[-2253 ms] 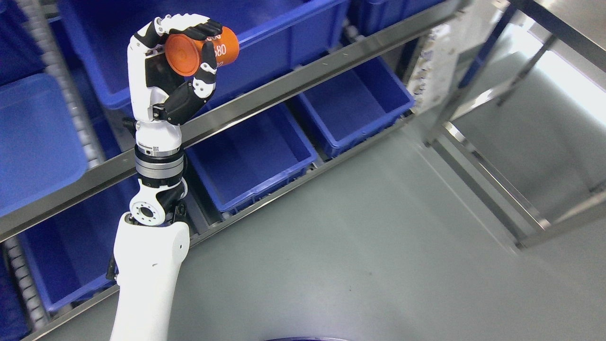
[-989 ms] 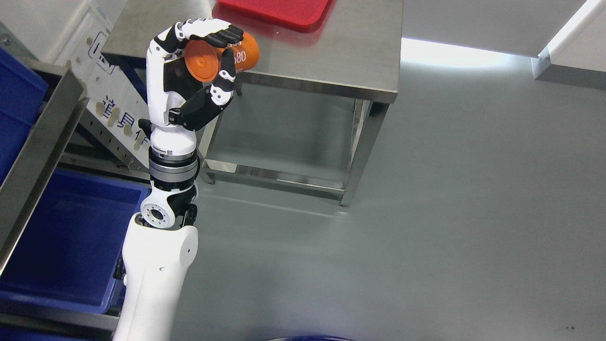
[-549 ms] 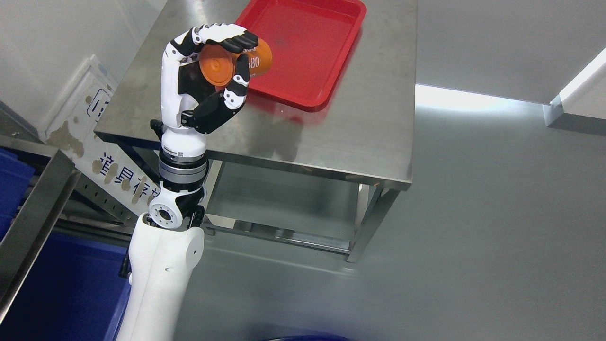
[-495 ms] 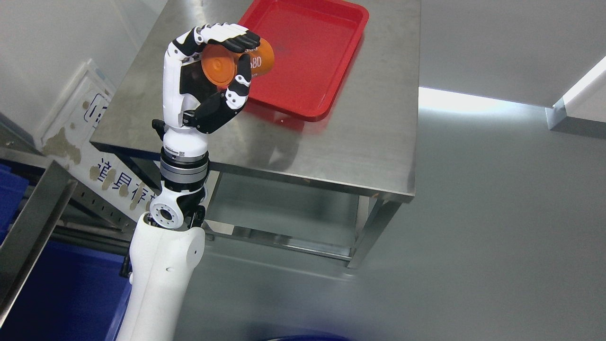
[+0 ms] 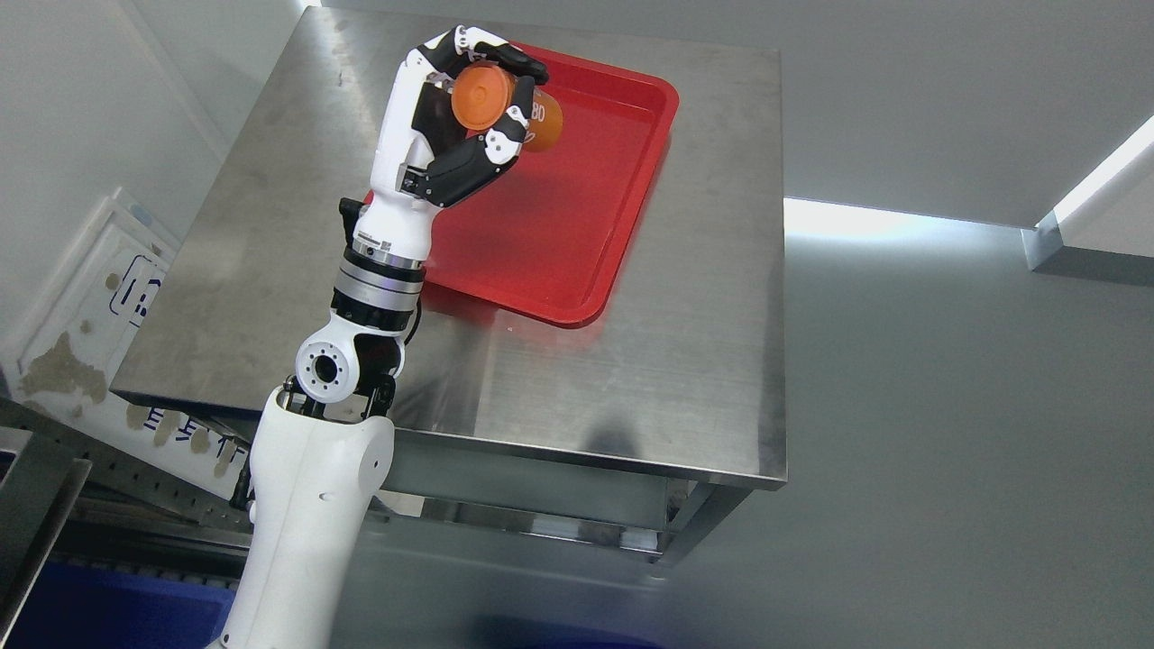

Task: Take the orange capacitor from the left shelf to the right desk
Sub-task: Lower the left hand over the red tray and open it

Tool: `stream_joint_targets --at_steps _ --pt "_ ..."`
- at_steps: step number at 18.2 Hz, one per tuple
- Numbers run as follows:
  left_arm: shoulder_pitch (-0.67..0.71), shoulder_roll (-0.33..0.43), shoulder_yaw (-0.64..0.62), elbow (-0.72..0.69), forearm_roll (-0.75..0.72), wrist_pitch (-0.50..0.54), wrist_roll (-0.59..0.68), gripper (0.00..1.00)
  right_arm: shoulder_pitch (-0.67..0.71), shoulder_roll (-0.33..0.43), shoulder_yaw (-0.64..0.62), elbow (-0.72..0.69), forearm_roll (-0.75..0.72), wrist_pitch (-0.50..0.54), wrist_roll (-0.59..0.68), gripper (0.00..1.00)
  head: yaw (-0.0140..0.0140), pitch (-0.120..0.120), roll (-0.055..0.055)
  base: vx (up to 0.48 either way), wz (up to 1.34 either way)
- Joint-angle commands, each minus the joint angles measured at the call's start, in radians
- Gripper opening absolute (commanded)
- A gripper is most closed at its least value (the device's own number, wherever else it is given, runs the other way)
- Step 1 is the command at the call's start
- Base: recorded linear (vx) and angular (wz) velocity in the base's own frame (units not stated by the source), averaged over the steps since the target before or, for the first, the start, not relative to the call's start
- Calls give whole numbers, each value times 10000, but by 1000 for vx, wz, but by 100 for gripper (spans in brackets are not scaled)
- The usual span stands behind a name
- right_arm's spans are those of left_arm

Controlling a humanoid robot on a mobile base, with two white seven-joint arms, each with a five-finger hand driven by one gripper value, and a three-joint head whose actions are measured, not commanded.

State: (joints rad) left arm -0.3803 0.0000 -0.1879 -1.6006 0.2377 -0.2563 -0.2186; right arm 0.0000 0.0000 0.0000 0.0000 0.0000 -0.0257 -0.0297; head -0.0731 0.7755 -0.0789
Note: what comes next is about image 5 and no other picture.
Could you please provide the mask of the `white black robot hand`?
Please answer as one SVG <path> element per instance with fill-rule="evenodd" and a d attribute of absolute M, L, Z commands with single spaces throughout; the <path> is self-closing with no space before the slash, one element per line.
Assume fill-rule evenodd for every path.
<path fill-rule="evenodd" d="M 514 92 L 493 126 L 469 135 L 451 111 L 450 89 L 472 64 L 514 77 Z M 379 264 L 415 268 L 427 260 L 433 221 L 445 208 L 508 173 L 522 156 L 544 61 L 480 27 L 458 25 L 422 42 L 400 61 L 370 169 L 370 204 L 350 247 Z"/>

